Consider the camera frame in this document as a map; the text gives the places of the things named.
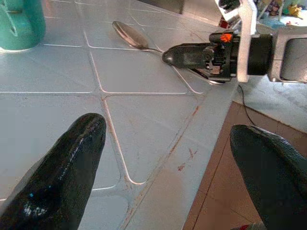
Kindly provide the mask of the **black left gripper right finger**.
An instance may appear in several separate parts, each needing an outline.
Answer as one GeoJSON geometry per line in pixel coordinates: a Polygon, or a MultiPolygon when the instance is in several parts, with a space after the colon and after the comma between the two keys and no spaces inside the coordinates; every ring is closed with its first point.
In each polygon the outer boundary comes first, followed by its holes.
{"type": "Polygon", "coordinates": [[[285,138],[257,126],[232,126],[230,146],[265,228],[305,230],[307,159],[285,138]]]}

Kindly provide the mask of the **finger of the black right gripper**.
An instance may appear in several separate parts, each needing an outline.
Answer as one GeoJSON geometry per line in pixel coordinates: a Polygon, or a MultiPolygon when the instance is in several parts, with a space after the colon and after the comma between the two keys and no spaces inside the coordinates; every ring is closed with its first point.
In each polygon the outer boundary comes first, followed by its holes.
{"type": "Polygon", "coordinates": [[[162,54],[162,61],[181,69],[203,69],[206,67],[204,50],[209,43],[183,43],[169,48],[162,54]]]}

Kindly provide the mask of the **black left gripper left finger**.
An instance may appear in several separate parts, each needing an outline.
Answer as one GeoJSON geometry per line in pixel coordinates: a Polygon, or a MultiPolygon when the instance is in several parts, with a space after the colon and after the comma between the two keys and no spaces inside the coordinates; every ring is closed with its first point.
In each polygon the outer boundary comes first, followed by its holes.
{"type": "Polygon", "coordinates": [[[105,141],[102,115],[87,113],[77,118],[1,205],[1,229],[78,229],[105,141]]]}

